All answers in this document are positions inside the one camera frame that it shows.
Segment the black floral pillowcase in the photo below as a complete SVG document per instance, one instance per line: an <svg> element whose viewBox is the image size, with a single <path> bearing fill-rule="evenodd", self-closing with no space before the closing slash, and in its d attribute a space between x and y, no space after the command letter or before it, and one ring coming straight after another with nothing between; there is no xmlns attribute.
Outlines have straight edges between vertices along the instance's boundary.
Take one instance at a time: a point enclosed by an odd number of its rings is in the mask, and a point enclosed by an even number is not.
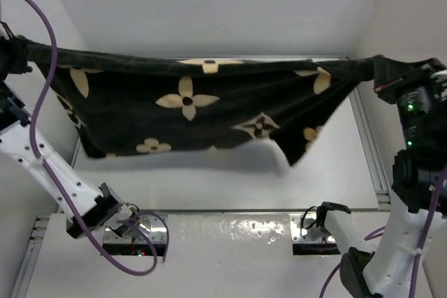
<svg viewBox="0 0 447 298"><path fill-rule="evenodd" d="M156 59L58 49L52 90L88 157L232 149L272 140L290 164L361 82L410 63Z"/></svg>

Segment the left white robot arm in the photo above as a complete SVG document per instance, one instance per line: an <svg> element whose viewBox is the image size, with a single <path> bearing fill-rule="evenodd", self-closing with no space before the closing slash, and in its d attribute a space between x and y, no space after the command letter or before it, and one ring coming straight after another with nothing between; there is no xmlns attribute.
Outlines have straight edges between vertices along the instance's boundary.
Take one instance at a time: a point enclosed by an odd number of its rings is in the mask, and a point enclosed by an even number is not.
<svg viewBox="0 0 447 298"><path fill-rule="evenodd" d="M85 229L109 228L125 237L138 226L137 209L121 200L106 184L94 188L39 133L30 134L31 115L20 97L4 82L10 74L31 71L19 40L1 23L1 152L24 168L56 200L67 217L66 231L73 238Z"/></svg>

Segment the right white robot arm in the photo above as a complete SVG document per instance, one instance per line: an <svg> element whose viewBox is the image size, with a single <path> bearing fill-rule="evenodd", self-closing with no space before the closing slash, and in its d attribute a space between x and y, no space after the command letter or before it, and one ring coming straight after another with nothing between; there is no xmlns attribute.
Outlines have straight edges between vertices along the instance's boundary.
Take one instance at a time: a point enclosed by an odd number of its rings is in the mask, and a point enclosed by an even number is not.
<svg viewBox="0 0 447 298"><path fill-rule="evenodd" d="M352 297L413 297L429 236L446 224L446 67L427 59L380 72L374 90L397 106L406 145L395 156L379 245L362 238L348 207L332 202L317 206L306 237L335 240L340 280Z"/></svg>

